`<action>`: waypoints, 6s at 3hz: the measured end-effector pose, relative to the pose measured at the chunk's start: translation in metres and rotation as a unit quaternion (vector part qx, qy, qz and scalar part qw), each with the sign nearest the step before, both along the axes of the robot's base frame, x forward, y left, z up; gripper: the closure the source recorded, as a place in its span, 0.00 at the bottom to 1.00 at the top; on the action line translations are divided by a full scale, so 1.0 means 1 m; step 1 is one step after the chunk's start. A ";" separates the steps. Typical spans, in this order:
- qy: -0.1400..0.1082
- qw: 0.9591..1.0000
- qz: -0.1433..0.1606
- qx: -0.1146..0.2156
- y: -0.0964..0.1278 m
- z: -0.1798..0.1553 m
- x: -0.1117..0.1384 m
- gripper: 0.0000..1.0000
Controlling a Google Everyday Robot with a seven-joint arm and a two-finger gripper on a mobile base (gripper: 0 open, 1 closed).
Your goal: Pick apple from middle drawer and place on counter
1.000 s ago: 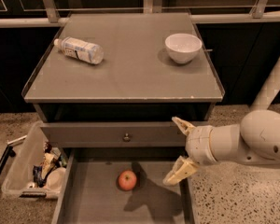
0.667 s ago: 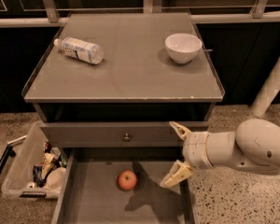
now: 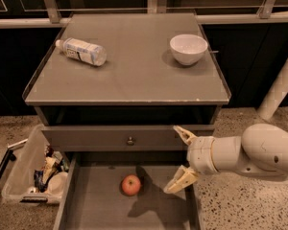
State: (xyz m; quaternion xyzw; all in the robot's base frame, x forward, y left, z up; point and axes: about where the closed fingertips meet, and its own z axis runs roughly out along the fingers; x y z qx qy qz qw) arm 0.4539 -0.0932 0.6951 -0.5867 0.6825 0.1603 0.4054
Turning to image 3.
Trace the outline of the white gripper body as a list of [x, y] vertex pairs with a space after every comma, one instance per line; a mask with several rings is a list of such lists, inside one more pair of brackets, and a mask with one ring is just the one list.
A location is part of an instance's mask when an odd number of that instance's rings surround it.
[[204, 175], [218, 172], [212, 159], [214, 141], [215, 138], [212, 136], [200, 136], [194, 138], [188, 146], [187, 161], [195, 172]]

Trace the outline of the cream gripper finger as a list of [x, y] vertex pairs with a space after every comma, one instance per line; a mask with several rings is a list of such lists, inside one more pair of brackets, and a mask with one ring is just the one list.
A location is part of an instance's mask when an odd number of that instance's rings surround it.
[[165, 194], [175, 194], [195, 183], [198, 179], [199, 174], [191, 167], [186, 168], [181, 165], [174, 174], [174, 177], [164, 187], [163, 192]]
[[192, 142], [197, 139], [195, 134], [181, 126], [173, 126], [173, 129], [187, 146], [190, 146]]

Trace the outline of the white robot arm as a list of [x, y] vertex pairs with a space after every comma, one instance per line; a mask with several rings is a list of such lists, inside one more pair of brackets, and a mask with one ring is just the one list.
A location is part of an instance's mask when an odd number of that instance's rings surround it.
[[269, 124], [249, 126], [242, 135], [216, 138], [197, 136], [175, 126], [174, 131], [187, 145], [187, 166], [180, 166], [165, 186], [174, 194], [195, 183], [199, 176], [237, 173], [270, 181], [288, 178], [288, 132]]

